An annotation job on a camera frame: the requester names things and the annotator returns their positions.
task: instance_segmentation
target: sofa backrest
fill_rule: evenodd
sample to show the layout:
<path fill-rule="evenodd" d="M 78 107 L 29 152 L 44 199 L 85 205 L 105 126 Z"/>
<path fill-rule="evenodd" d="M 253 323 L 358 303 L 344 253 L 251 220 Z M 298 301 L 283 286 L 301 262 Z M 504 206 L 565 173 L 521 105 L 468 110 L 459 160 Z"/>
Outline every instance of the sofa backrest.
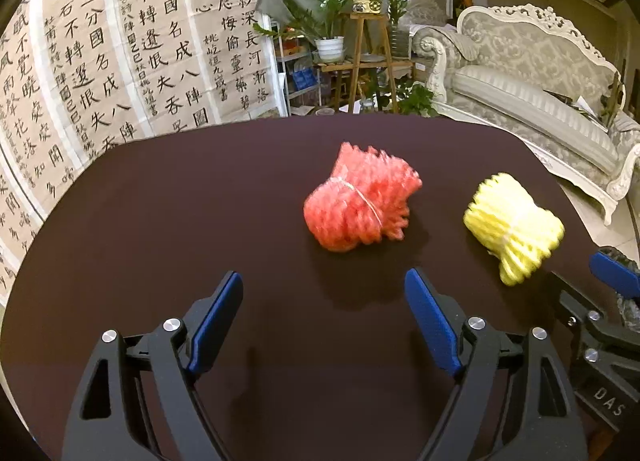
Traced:
<path fill-rule="evenodd" d="M 577 100 L 599 114 L 616 68 L 552 8 L 526 6 L 465 9 L 458 31 L 481 46 L 478 64 L 493 67 Z"/>

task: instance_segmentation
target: yellow yarn bundle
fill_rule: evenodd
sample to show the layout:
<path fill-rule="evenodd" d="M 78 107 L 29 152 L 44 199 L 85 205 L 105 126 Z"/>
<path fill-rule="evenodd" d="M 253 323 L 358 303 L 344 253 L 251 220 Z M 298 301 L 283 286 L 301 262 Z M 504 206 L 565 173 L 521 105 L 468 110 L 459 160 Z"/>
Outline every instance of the yellow yarn bundle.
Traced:
<path fill-rule="evenodd" d="M 536 206 L 522 185 L 505 173 L 479 186 L 463 221 L 500 259 L 500 279 L 509 286 L 529 278 L 564 235 L 562 221 Z"/>

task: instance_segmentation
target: calligraphy scroll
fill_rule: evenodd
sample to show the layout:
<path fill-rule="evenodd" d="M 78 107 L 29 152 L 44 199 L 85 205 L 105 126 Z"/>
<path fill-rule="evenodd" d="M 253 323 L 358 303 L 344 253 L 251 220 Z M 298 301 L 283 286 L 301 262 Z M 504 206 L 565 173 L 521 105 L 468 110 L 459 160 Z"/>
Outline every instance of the calligraphy scroll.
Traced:
<path fill-rule="evenodd" d="M 23 0 L 0 38 L 0 303 L 66 190 L 136 139 L 276 105 L 256 0 Z"/>

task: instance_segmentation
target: blue gripper pad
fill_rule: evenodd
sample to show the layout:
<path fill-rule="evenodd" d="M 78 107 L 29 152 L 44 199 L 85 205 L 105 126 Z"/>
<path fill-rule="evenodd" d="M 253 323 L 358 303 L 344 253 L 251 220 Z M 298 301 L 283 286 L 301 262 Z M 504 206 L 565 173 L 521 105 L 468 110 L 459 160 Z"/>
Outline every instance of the blue gripper pad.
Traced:
<path fill-rule="evenodd" d="M 415 269 L 407 271 L 404 277 L 404 296 L 436 365 L 449 376 L 455 376 L 463 368 L 458 358 L 458 337 Z"/>
<path fill-rule="evenodd" d="M 622 295 L 622 298 L 640 297 L 638 276 L 604 253 L 598 252 L 592 255 L 589 260 L 589 268 L 597 279 L 615 289 Z"/>
<path fill-rule="evenodd" d="M 187 365 L 191 374 L 201 375 L 212 367 L 242 303 L 242 295 L 242 278 L 233 272 L 210 299 L 202 300 L 212 304 L 191 339 L 190 361 Z"/>

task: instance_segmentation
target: white flower pot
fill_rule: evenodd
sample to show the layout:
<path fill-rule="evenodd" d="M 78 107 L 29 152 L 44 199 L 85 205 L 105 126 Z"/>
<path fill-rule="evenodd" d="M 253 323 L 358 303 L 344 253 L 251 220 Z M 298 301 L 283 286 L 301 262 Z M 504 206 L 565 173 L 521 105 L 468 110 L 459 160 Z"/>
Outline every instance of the white flower pot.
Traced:
<path fill-rule="evenodd" d="M 344 37 L 339 36 L 329 40 L 316 40 L 318 56 L 327 64 L 344 60 Z"/>

